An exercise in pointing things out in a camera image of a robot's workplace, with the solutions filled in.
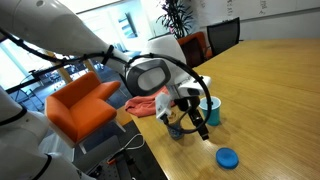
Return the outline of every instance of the potted plant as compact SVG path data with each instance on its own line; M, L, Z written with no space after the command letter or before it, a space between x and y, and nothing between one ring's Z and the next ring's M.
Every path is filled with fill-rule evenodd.
M186 6L183 0L160 0L159 5L166 12L156 22L161 24L174 34L176 39L185 37L190 33L192 25L192 11Z

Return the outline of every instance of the pink cloth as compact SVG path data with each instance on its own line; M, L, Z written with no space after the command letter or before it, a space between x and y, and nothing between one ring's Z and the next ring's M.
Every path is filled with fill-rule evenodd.
M156 103L155 98L159 93L168 94L167 88L164 86L156 93L150 96L136 96L129 99L125 104L125 110L137 117L144 117L156 114Z

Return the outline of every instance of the orange armchair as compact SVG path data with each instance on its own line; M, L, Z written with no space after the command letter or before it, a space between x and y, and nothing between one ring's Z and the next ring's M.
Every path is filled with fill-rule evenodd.
M202 51L204 53L205 59L209 60L210 58L212 58L213 54L212 54L211 48L207 46L206 39L205 39L204 33L202 31L196 32L194 34L190 34L186 37L178 39L177 41L180 45L182 45L182 44L189 42L190 40L192 40L194 38L198 39L199 44L200 44Z
M86 153L85 138L116 117L116 109L105 100L119 87L118 81L101 83L94 72L84 74L46 98L50 126L71 148L79 145Z

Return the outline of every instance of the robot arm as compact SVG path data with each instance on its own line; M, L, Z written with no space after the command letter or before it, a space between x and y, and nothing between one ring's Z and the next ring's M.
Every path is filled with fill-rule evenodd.
M83 56L90 53L107 52L109 44L103 42L67 7L57 0L3 0L0 6L0 28L38 47L59 54ZM142 54L165 54L185 63L184 54L172 36L152 39ZM140 58L124 68L129 58L113 49L106 65L127 79L127 86L136 95L149 95L164 85L169 88L172 99L202 94L189 93L190 75L177 65L161 58ZM102 62L102 57L95 60ZM205 77L206 85L210 78Z
M1 0L0 29L59 54L83 56L107 52L111 47L57 0ZM195 102L197 106L194 97L205 91L202 87L209 86L211 79L197 77L197 82L190 76L193 72L182 69L186 66L185 57L172 36L150 40L142 54L147 55L133 61L113 49L106 65L122 74L136 95L153 94L166 85L171 99L181 104ZM95 60L104 62L102 57ZM39 174L40 179L91 179L61 156L46 156L38 151L48 128L43 114L24 111L1 87L0 101L0 157L6 159L0 163L0 179L33 179ZM197 127L205 123L199 122L198 116L191 119Z

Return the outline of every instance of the wooden table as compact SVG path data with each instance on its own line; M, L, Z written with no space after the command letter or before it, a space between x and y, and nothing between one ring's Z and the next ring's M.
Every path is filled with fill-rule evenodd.
M169 179L320 178L320 39L244 41L195 70L222 102L209 140L175 141L154 116L133 117ZM236 169L216 163L221 147Z

